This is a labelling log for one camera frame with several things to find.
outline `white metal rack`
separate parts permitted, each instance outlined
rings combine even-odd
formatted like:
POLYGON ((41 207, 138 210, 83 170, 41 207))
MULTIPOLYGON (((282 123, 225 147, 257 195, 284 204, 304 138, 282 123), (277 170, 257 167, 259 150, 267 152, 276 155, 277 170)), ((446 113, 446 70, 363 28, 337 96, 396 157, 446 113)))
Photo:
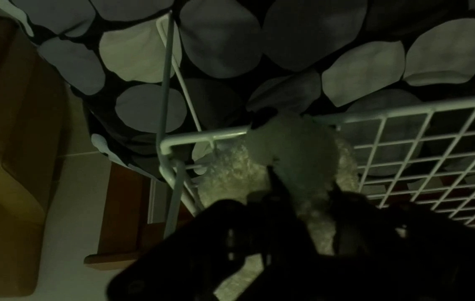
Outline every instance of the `white metal rack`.
MULTIPOLYGON (((180 88, 184 90, 190 113, 194 115, 197 132, 190 133, 165 133, 167 115, 167 93, 162 105, 162 123, 157 135, 160 173, 174 188, 170 198, 170 209, 167 215, 165 234, 170 234, 175 227, 179 204, 192 212, 202 209, 195 188, 187 177, 187 165, 172 155, 172 148, 177 145, 235 138, 247 132, 247 127, 202 130, 194 112, 192 100, 187 93, 184 80, 180 80, 180 70, 172 58, 172 35, 174 23, 170 18, 160 18, 159 33, 167 48, 164 86, 169 88, 170 68, 177 75, 180 88)), ((381 112, 368 113, 334 113, 319 117, 321 122, 336 128, 366 125, 374 127, 374 133, 364 140, 353 143, 358 157, 366 157, 358 163, 359 188, 376 205, 388 205, 391 200, 413 200, 426 205, 439 214, 465 222, 475 227, 475 145, 470 150, 461 150, 460 145, 475 143, 475 96, 455 98, 443 102, 431 102, 411 107, 396 107, 381 112), (453 123, 450 130, 431 133, 428 128, 446 113, 460 113, 463 120, 453 123), (418 130, 413 137, 386 138, 384 132, 393 120, 418 118, 418 130), (403 148, 403 158, 378 160, 376 153, 383 148, 403 148), (421 148, 433 148, 431 155, 423 155, 421 148), (411 170, 416 165, 426 165, 423 170, 411 170), (388 175, 376 177, 374 170, 388 168, 388 175)))

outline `white wire grid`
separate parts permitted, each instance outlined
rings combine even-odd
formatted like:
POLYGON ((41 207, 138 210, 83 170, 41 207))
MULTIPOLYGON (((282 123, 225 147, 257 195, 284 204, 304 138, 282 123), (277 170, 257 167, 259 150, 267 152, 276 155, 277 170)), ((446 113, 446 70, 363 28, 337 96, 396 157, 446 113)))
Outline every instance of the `white wire grid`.
MULTIPOLYGON (((170 53, 174 23, 169 21, 170 18, 162 20, 165 21, 165 28, 169 28, 162 30, 162 21, 157 25, 162 45, 167 46, 164 86, 169 88, 169 73, 172 68, 197 125, 197 132, 167 135, 164 130, 167 100, 164 96, 162 128, 157 142, 160 173, 174 188, 165 225, 165 234, 170 234, 175 227, 180 200, 192 214, 202 209, 185 172, 189 167, 172 155, 172 148, 197 142, 215 143, 219 140, 235 138, 244 135, 247 127, 202 132, 187 86, 184 80, 180 80, 180 70, 170 53)), ((317 117, 317 120, 336 128, 354 125, 363 125, 368 130, 374 128, 371 135, 353 143, 353 147, 356 157, 364 157, 364 160, 358 163, 359 188, 376 205, 383 207, 391 200, 411 200, 475 227, 475 96, 368 113, 322 115, 317 117), (386 135, 386 132, 391 132, 391 125, 403 118, 414 120, 414 117, 418 120, 418 130, 411 130, 414 132, 413 137, 391 138, 391 135, 386 135), (450 127, 436 132, 433 130, 436 122, 450 123, 450 127), (403 157, 384 158, 376 155, 384 148, 401 148, 403 157)))

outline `pebble pattern fabric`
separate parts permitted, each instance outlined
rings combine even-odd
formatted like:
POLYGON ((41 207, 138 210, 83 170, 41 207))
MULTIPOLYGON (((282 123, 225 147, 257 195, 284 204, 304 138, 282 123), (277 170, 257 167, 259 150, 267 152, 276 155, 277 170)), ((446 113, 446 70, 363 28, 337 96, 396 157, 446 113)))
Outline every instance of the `pebble pattern fabric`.
MULTIPOLYGON (((153 175, 167 13, 174 63, 204 128, 247 123, 262 107, 344 112, 386 88, 419 102, 475 95, 475 0, 0 0, 0 8, 83 98, 93 143, 153 175)), ((167 130, 192 132, 175 73, 170 88, 167 130)))

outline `white metal frame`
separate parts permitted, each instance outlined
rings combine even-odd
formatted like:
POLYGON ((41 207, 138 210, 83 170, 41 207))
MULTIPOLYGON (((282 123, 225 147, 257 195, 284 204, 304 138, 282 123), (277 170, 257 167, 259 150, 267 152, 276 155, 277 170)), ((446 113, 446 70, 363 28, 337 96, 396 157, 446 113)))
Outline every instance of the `white metal frame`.
MULTIPOLYGON (((167 113, 167 108, 165 108, 167 98, 164 98, 164 105, 162 105, 164 108, 160 112, 162 125, 160 125, 160 132, 157 138, 157 145, 159 145, 157 150, 159 150, 159 158, 160 158, 160 173, 169 182, 169 185, 174 188, 169 215, 167 215, 167 227, 165 227, 165 234, 170 234, 175 227, 177 207, 180 200, 192 214, 202 209, 195 195, 195 188, 189 183, 189 177, 185 172, 187 165, 174 158, 172 147, 197 143, 197 142, 215 143, 219 140, 235 138, 235 137, 244 135, 247 132, 247 127, 234 127, 234 128, 220 128, 220 130, 202 130, 200 128, 200 122, 194 110, 192 100, 187 93, 187 86, 182 80, 180 70, 175 60, 172 58, 170 48, 172 48, 174 21, 167 23, 167 28, 169 28, 167 31, 164 31, 164 26, 160 21, 157 28, 159 28, 160 40, 164 46, 167 48, 164 86, 169 88, 169 75, 172 68, 172 71, 179 78, 180 88, 187 100, 187 107, 190 108, 192 118, 197 125, 197 132, 167 135, 164 128, 165 113, 167 113)), ((353 145, 354 150, 369 150, 369 157, 366 163, 358 165, 359 188, 366 192, 368 187, 381 187, 381 192, 368 193, 368 197, 374 200, 378 205, 388 205, 389 197, 408 195, 409 200, 413 202, 428 205, 429 209, 436 212, 448 214, 448 217, 455 220, 461 220, 475 227, 475 207, 470 204, 470 202, 475 202, 475 183, 463 182, 466 175, 475 172, 475 152, 463 152, 463 153, 453 152, 461 138, 475 137, 475 130, 470 128, 471 123, 475 122, 475 96, 461 98, 461 100, 456 98, 456 100, 445 100, 445 102, 431 102, 431 103, 421 103, 421 105, 411 105, 411 107, 396 107, 396 108, 388 108, 381 112, 322 115, 322 117, 317 117, 317 120, 327 125, 334 125, 337 128, 346 123, 378 122, 378 130, 371 143, 353 145), (426 135, 426 128, 431 123, 433 117, 436 117, 436 113, 439 112, 451 112, 451 110, 470 110, 470 117, 463 122, 463 125, 456 132, 443 133, 443 135, 426 135), (418 133, 413 138, 404 138, 404 140, 383 140, 381 138, 388 120, 399 118, 399 117, 413 117, 413 115, 419 115, 423 120, 418 128, 418 133), (438 140, 448 140, 448 147, 439 155, 433 155, 433 157, 416 155, 418 145, 421 145, 423 142, 438 142, 438 140), (388 145, 409 145, 409 147, 403 160, 374 162, 376 150, 379 147, 388 147, 388 145), (468 163, 465 170, 456 170, 456 172, 443 170, 443 165, 448 158, 465 158, 465 157, 473 157, 473 160, 468 163), (434 162, 429 173, 403 175, 408 165, 421 163, 421 162, 434 162), (374 178, 369 175, 369 170, 373 167, 396 167, 396 172, 384 178, 374 178), (455 177, 455 180, 450 185, 431 187, 429 182, 439 177, 455 177), (421 183, 416 188, 408 188, 408 187, 403 190, 396 188, 401 182, 409 182, 409 180, 411 182, 419 180, 421 183), (461 190, 461 188, 470 190, 470 192, 460 197, 453 193, 455 190, 461 190), (419 197, 424 193, 441 193, 441 195, 421 200, 419 197)))

